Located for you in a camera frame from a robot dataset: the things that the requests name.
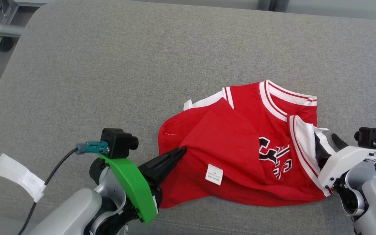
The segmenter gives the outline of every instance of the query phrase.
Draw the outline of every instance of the white label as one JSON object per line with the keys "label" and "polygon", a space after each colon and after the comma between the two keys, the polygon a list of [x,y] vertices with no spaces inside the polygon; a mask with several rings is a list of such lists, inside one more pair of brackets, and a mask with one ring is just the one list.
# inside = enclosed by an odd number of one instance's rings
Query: white label
{"label": "white label", "polygon": [[221,185],[221,180],[223,179],[223,170],[209,164],[207,169],[206,180],[213,182],[215,184]]}
{"label": "white label", "polygon": [[159,210],[158,210],[158,204],[156,202],[156,196],[153,196],[153,202],[155,203],[155,207],[156,207],[156,214],[159,213]]}

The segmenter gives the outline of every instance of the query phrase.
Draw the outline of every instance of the black cable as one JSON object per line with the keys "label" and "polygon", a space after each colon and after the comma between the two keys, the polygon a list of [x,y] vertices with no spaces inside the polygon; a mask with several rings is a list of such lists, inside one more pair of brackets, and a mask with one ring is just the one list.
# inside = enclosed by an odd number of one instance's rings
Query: black cable
{"label": "black cable", "polygon": [[47,180],[46,182],[44,183],[44,185],[47,185],[49,183],[49,181],[52,179],[53,175],[56,173],[57,169],[59,169],[60,165],[62,165],[62,163],[68,159],[68,157],[70,155],[72,155],[74,152],[76,152],[78,150],[78,148],[74,148],[73,150],[71,150],[69,153],[67,153],[67,155],[65,155],[61,160],[60,162],[56,165],[56,167],[52,170],[52,173],[50,173],[49,177],[47,177]]}
{"label": "black cable", "polygon": [[24,232],[24,230],[25,230],[25,228],[27,227],[28,222],[30,221],[31,216],[32,216],[32,214],[33,214],[33,212],[34,212],[34,208],[36,208],[36,205],[37,205],[37,202],[34,202],[33,205],[32,205],[32,207],[31,207],[30,212],[28,213],[27,219],[25,220],[24,225],[23,225],[23,227],[21,228],[21,230],[20,230],[20,232],[18,233],[18,235],[21,235],[21,234]]}
{"label": "black cable", "polygon": [[[59,167],[62,165],[62,163],[68,159],[68,157],[70,157],[74,152],[76,152],[78,150],[78,148],[74,148],[73,150],[71,150],[69,153],[67,153],[67,155],[65,155],[61,160],[60,162],[56,165],[56,167],[52,170],[52,173],[50,173],[49,177],[47,177],[47,180],[46,182],[44,183],[44,185],[47,185],[49,183],[49,181],[52,179],[53,175],[56,173],[56,171],[59,169]],[[34,212],[34,209],[36,208],[36,205],[37,205],[37,202],[34,202],[32,207],[31,207],[31,210],[30,212],[28,213],[28,216],[27,216],[27,219],[25,220],[24,222],[24,225],[23,227],[21,228],[20,232],[17,234],[17,235],[21,235],[25,228],[27,227],[28,225],[28,222],[30,221],[31,219],[31,216],[33,215],[33,212]]]}

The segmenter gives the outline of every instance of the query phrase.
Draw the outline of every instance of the chair wheel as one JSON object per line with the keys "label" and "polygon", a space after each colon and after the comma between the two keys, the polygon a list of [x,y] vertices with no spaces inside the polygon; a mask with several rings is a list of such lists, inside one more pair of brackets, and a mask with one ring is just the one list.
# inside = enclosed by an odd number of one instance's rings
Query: chair wheel
{"label": "chair wheel", "polygon": [[3,37],[0,42],[0,51],[7,52],[11,50],[13,46],[14,42],[12,41],[12,38]]}

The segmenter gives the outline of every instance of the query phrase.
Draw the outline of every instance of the red jersey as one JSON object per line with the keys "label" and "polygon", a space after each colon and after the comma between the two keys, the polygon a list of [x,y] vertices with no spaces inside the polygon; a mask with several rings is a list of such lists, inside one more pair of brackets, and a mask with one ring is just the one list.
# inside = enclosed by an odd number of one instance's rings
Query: red jersey
{"label": "red jersey", "polygon": [[229,86],[192,104],[184,104],[184,112],[168,119],[159,130],[159,154],[166,153],[184,140],[207,112],[208,106],[224,98],[243,115],[263,137],[272,137],[268,149],[283,147],[276,133],[287,133],[287,115],[298,115],[304,122],[317,124],[317,97],[288,91],[270,80],[243,86]]}
{"label": "red jersey", "polygon": [[[322,143],[327,139],[322,129],[303,122],[299,116],[287,115],[285,121],[273,119],[254,125],[224,99],[177,116],[185,118],[172,127],[186,127],[192,116],[198,122],[179,144],[187,146],[187,153],[162,184],[162,208],[205,196],[282,206],[330,195],[317,180],[314,134],[321,137]],[[179,134],[172,132],[167,137],[178,138]],[[222,170],[219,185],[206,180],[209,165]]]}

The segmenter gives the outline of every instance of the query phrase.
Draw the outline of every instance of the gray cushion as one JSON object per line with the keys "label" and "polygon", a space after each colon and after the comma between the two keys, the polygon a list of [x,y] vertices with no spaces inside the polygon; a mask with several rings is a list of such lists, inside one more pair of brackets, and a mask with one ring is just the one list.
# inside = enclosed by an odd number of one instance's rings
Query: gray cushion
{"label": "gray cushion", "polygon": [[[319,126],[355,145],[376,127],[376,21],[132,1],[69,0],[39,9],[0,82],[0,154],[45,179],[75,143],[104,127],[139,137],[137,164],[158,153],[161,124],[223,86],[271,79],[318,96]],[[96,158],[68,159],[34,221],[82,187]],[[0,212],[25,219],[32,199],[0,178]],[[214,197],[162,210],[135,234],[353,233],[337,195],[289,207]]]}

